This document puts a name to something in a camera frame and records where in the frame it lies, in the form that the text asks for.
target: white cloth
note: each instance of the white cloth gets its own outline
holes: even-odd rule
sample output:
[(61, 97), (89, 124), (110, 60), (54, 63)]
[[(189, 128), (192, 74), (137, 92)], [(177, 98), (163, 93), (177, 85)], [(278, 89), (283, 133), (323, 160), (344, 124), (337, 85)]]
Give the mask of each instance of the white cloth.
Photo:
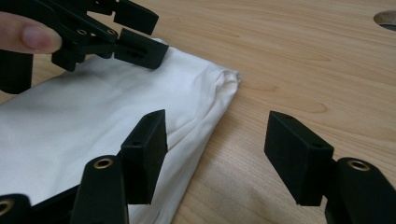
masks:
[(170, 48), (148, 70), (94, 57), (0, 105), (0, 195), (31, 203), (77, 185), (85, 164), (115, 155), (136, 123), (165, 109), (169, 152), (152, 205), (130, 205), (133, 223), (169, 223), (239, 74)]

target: light wood surface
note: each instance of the light wood surface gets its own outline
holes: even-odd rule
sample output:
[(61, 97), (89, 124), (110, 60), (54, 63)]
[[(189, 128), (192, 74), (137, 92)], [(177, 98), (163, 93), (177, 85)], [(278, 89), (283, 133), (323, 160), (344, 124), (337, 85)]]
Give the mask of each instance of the light wood surface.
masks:
[[(394, 0), (135, 2), (160, 15), (153, 36), (243, 79), (174, 223), (326, 222), (325, 199), (296, 205), (265, 157), (270, 110), (302, 121), (335, 147), (335, 159), (368, 161), (396, 186), (396, 32), (373, 19), (396, 9)], [(35, 84), (62, 73), (49, 59), (35, 57)]]

